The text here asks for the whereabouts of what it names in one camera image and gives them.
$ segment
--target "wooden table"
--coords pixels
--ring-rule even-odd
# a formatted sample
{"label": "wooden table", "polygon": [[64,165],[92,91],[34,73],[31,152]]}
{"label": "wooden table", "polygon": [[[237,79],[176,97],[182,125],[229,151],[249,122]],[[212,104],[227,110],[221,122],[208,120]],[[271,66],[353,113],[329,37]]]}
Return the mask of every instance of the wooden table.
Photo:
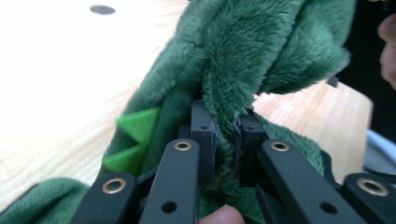
{"label": "wooden table", "polygon": [[[186,0],[2,1],[0,210],[34,183],[91,184],[125,107],[175,31]],[[338,181],[361,168],[371,102],[340,84],[262,95],[257,111],[317,141]]]}

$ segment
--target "metal grommet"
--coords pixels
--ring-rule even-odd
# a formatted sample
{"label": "metal grommet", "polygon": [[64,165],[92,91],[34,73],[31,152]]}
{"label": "metal grommet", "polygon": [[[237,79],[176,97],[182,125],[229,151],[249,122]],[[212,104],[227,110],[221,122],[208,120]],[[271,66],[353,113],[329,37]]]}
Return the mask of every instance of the metal grommet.
{"label": "metal grommet", "polygon": [[271,144],[271,148],[276,150],[276,151],[287,151],[289,150],[289,146],[282,143],[282,142],[274,142]]}
{"label": "metal grommet", "polygon": [[102,192],[106,194],[114,194],[122,191],[125,186],[126,181],[122,178],[110,179],[102,186]]}
{"label": "metal grommet", "polygon": [[180,151],[186,151],[191,148],[191,144],[188,142],[178,142],[175,144],[175,149]]}
{"label": "metal grommet", "polygon": [[373,195],[385,197],[389,194],[387,188],[372,179],[359,178],[358,186]]}

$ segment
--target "hole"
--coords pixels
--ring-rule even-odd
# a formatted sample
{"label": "hole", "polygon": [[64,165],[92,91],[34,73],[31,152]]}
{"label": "hole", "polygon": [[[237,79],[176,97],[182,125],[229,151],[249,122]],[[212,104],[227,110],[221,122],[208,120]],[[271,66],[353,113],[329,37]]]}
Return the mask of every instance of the hole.
{"label": "hole", "polygon": [[163,204],[163,212],[174,213],[177,209],[177,204],[174,202],[167,202]]}
{"label": "hole", "polygon": [[107,180],[102,186],[102,192],[106,194],[113,194],[122,191],[126,186],[126,181],[122,178],[114,178]]}
{"label": "hole", "polygon": [[96,5],[91,6],[90,11],[99,15],[111,15],[116,12],[116,9],[112,7]]}
{"label": "hole", "polygon": [[334,205],[330,204],[330,203],[321,203],[320,204],[320,208],[329,213],[329,214],[336,214],[337,213],[337,209],[334,207]]}
{"label": "hole", "polygon": [[288,145],[281,143],[281,142],[274,142],[271,144],[271,148],[276,150],[276,151],[287,151],[289,150]]}
{"label": "hole", "polygon": [[191,144],[188,142],[179,142],[175,144],[175,149],[185,151],[191,148]]}
{"label": "hole", "polygon": [[387,196],[389,194],[388,189],[385,188],[382,184],[367,178],[359,178],[358,186],[364,191],[376,195],[376,196]]}

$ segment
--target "finger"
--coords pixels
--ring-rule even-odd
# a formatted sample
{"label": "finger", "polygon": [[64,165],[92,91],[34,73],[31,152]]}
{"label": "finger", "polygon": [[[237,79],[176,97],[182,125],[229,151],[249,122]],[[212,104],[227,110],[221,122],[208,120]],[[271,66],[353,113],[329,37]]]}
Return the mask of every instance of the finger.
{"label": "finger", "polygon": [[393,89],[396,87],[396,47],[387,44],[381,54],[381,74]]}
{"label": "finger", "polygon": [[384,19],[378,27],[378,35],[396,47],[396,13]]}
{"label": "finger", "polygon": [[245,224],[242,215],[233,207],[224,205],[216,212],[202,218],[199,224]]}

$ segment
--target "plush dinosaur costume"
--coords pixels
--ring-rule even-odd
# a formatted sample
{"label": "plush dinosaur costume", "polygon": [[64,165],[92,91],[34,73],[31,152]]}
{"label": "plush dinosaur costume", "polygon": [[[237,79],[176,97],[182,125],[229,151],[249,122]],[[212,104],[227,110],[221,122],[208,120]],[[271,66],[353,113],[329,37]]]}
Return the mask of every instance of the plush dinosaur costume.
{"label": "plush dinosaur costume", "polygon": [[[298,91],[342,70],[354,4],[191,0],[174,37],[117,120],[100,175],[139,175],[157,166],[179,125],[189,122],[191,103],[202,98],[219,145],[216,184],[202,187],[201,216],[227,203],[246,223],[263,223],[254,189],[241,189],[233,179],[233,120],[251,107],[254,93]],[[147,125],[139,125],[142,120]],[[328,172],[315,143],[264,119],[262,125],[271,138],[293,143],[319,172]],[[87,189],[67,178],[45,181],[12,204],[0,223],[67,223]]]}

